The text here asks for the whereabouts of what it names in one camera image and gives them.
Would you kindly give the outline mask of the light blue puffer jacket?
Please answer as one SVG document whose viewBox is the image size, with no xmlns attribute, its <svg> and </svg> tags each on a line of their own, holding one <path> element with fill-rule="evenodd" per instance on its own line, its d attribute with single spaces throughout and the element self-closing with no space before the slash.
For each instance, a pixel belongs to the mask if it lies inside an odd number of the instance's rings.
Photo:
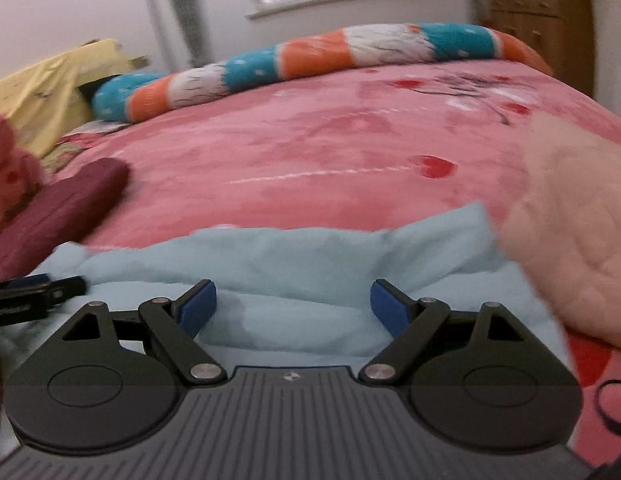
<svg viewBox="0 0 621 480">
<path fill-rule="evenodd" d="M 39 271 L 86 278 L 88 298 L 114 310 L 175 298 L 212 281 L 218 306 L 198 342 L 228 368 L 363 367 L 390 339 L 369 307 L 378 278 L 458 311 L 500 302 L 563 364 L 572 364 L 565 331 L 498 248 L 479 203 L 371 233 L 214 228 L 109 252 L 66 243 Z"/>
</svg>

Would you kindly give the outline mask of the maroon folded garment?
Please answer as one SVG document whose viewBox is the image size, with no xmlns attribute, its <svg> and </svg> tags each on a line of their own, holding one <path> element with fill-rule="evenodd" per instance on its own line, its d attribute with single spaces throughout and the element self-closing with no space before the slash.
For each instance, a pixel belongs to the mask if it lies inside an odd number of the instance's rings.
<svg viewBox="0 0 621 480">
<path fill-rule="evenodd" d="M 39 192 L 0 234 L 0 281 L 22 278 L 66 242 L 80 242 L 120 203 L 130 167 L 100 158 Z"/>
</svg>

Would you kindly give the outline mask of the peach quilted garment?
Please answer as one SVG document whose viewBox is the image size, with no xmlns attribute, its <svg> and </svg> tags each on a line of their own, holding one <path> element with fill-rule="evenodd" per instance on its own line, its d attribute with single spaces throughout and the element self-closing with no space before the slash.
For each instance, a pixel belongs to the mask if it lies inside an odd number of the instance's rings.
<svg viewBox="0 0 621 480">
<path fill-rule="evenodd" d="M 501 245 L 565 325 L 621 348 L 621 143 L 537 113 L 523 162 Z"/>
</svg>

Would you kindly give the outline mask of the wooden dresser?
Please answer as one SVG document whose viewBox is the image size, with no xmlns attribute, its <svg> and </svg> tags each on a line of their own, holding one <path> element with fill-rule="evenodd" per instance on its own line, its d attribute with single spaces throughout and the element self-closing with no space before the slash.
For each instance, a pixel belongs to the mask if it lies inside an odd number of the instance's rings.
<svg viewBox="0 0 621 480">
<path fill-rule="evenodd" d="M 487 0 L 492 25 L 533 48 L 555 77 L 595 91 L 596 35 L 591 0 Z"/>
</svg>

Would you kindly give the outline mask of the pink bed sheet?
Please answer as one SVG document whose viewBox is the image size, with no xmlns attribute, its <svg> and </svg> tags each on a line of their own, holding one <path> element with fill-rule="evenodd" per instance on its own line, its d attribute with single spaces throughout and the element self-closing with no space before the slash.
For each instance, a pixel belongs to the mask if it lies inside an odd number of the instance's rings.
<svg viewBox="0 0 621 480">
<path fill-rule="evenodd" d="M 71 163 L 132 167 L 122 203 L 79 245 L 146 248 L 214 228 L 396 230 L 479 203 L 496 235 L 527 189 L 538 112 L 621 143 L 621 118 L 499 61 L 384 66 L 273 84 L 112 134 Z M 621 352 L 567 337 L 588 396 Z"/>
</svg>

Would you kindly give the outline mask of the yellow pillow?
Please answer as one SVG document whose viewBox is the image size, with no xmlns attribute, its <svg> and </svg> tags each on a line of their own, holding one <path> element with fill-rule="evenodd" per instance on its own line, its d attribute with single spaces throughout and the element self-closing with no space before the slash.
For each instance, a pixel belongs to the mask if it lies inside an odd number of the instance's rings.
<svg viewBox="0 0 621 480">
<path fill-rule="evenodd" d="M 133 70 L 116 40 L 85 44 L 1 79 L 0 115 L 10 122 L 22 148 L 44 157 L 65 133 L 94 119 L 80 88 Z"/>
</svg>

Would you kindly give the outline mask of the grey curtain left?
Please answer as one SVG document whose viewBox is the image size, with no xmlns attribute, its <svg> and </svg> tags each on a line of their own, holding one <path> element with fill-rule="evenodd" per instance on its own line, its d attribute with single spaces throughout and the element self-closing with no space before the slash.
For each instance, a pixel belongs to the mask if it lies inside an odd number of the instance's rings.
<svg viewBox="0 0 621 480">
<path fill-rule="evenodd" d="M 200 9 L 200 0 L 170 0 L 184 44 L 190 55 L 192 67 L 204 66 L 210 61 L 205 22 Z"/>
</svg>

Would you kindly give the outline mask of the long striped bolster pillow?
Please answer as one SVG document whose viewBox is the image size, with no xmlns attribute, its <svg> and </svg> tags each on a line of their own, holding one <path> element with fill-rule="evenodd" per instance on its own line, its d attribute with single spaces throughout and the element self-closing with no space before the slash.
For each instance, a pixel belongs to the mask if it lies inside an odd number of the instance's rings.
<svg viewBox="0 0 621 480">
<path fill-rule="evenodd" d="M 480 25 L 355 25 L 180 73 L 114 76 L 98 88 L 91 108 L 105 122 L 137 124 L 171 110 L 283 81 L 355 68 L 468 60 L 505 60 L 546 75 L 553 72 L 542 55 L 522 40 Z"/>
</svg>

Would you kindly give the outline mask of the pink plush toy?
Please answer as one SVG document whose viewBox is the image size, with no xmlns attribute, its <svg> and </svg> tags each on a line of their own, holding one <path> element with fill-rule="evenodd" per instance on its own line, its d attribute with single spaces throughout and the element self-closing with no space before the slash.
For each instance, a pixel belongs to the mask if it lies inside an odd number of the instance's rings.
<svg viewBox="0 0 621 480">
<path fill-rule="evenodd" d="M 16 144 L 12 125 L 0 115 L 0 234 L 45 182 L 39 159 Z"/>
</svg>

